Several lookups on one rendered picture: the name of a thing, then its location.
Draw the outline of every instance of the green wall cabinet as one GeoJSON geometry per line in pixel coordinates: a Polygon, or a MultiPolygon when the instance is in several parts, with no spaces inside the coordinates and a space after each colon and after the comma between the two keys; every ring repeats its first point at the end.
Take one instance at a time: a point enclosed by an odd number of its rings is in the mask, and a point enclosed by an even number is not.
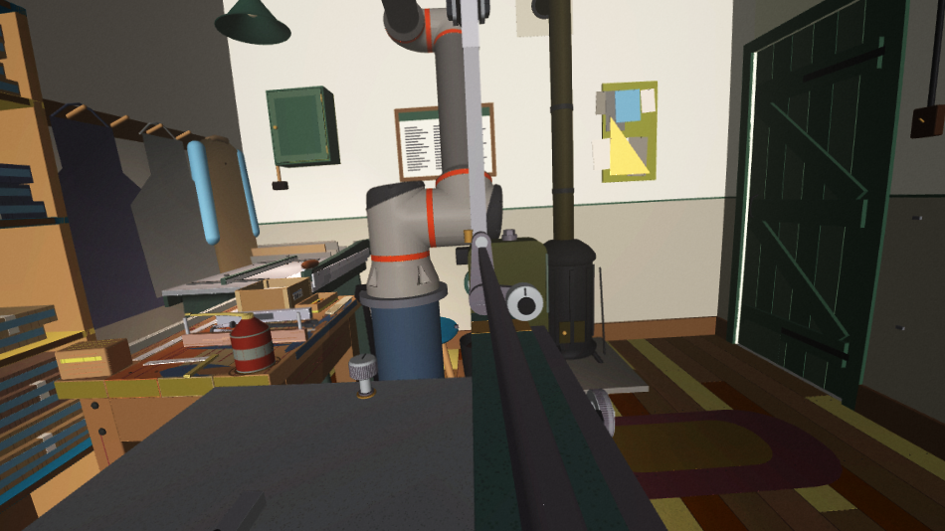
{"type": "Polygon", "coordinates": [[[276,165],[340,164],[334,95],[325,87],[267,90],[276,165]]]}

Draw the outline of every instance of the blue cylinder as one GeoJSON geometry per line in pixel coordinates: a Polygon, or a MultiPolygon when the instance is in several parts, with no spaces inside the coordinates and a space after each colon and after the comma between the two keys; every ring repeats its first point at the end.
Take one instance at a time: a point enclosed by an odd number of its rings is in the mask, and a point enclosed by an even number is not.
{"type": "Polygon", "coordinates": [[[246,208],[250,210],[250,225],[253,226],[253,236],[260,234],[260,224],[256,220],[256,204],[253,203],[253,189],[250,188],[250,174],[246,172],[246,158],[243,151],[237,151],[237,159],[240,161],[240,176],[243,177],[243,192],[246,193],[246,208]]]}
{"type": "Polygon", "coordinates": [[[197,203],[200,205],[200,220],[204,225],[204,238],[211,246],[220,242],[217,228],[217,208],[213,203],[213,188],[210,186],[210,169],[207,167],[207,150],[196,140],[187,144],[190,159],[190,178],[197,188],[197,203]]]}
{"type": "Polygon", "coordinates": [[[443,378],[440,303],[371,308],[378,380],[443,378]]]}

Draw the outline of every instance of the red canister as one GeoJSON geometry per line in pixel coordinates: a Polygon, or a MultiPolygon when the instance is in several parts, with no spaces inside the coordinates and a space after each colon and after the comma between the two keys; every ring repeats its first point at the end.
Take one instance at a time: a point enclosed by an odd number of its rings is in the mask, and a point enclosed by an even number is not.
{"type": "Polygon", "coordinates": [[[230,345],[240,374],[259,372],[276,363],[273,334],[256,317],[240,320],[230,332],[230,345]]]}

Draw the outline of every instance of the green pendant lamp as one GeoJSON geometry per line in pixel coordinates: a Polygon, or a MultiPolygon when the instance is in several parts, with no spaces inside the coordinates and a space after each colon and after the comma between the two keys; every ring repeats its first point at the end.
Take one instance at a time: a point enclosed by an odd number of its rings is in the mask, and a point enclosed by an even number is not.
{"type": "Polygon", "coordinates": [[[229,13],[217,17],[214,26],[230,39],[248,44],[284,43],[292,35],[261,0],[240,0],[229,13]]]}

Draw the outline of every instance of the bulletin board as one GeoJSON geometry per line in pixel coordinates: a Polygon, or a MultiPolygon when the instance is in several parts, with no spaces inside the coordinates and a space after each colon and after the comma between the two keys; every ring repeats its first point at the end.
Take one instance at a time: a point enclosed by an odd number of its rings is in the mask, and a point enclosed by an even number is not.
{"type": "Polygon", "coordinates": [[[602,182],[656,180],[657,82],[603,84],[601,91],[597,98],[597,113],[602,116],[601,141],[594,145],[594,158],[595,165],[601,167],[602,182]],[[618,156],[634,159],[632,166],[636,169],[612,171],[618,156]]]}
{"type": "MultiPolygon", "coordinates": [[[[443,174],[440,156],[440,112],[438,107],[398,108],[397,163],[400,180],[431,181],[443,174]]],[[[495,108],[482,104],[482,167],[495,177],[495,108]]]]}

